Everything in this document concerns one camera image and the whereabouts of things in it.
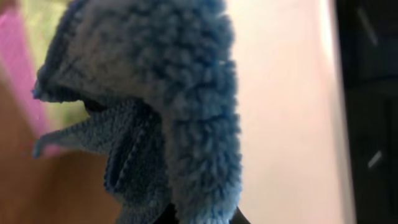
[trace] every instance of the pink strip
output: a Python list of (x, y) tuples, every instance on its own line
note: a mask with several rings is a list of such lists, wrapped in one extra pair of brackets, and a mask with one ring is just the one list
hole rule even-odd
[(48, 131), (44, 108), (30, 93), (34, 70), (25, 39), (24, 26), (17, 9), (0, 15), (0, 59), (5, 66), (11, 90), (25, 111), (32, 129), (40, 135)]

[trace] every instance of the fuzzy blue fabric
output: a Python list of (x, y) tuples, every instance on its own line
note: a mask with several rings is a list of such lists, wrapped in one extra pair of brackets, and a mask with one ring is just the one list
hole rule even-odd
[(38, 72), (34, 98), (81, 100), (86, 121), (42, 136), (109, 156), (117, 223), (224, 224), (241, 192), (233, 34), (222, 0), (77, 0)]

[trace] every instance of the wooden floor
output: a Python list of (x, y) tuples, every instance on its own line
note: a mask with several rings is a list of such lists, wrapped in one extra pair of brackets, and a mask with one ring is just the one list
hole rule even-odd
[(106, 158), (76, 153), (33, 160), (35, 138), (0, 82), (0, 223), (114, 223), (119, 205), (104, 192)]

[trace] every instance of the white surface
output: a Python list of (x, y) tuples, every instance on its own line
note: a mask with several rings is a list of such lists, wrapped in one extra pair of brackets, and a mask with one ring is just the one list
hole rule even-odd
[(327, 0), (229, 0), (252, 224), (352, 224)]

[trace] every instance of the black object at bottom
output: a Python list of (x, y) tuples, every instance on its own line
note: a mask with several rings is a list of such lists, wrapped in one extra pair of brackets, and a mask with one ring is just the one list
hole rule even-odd
[[(163, 214), (154, 222), (154, 224), (178, 224), (179, 221), (175, 217), (176, 211), (173, 204), (166, 207)], [(229, 224), (250, 224), (249, 221), (244, 217), (241, 211), (236, 209), (233, 219)]]

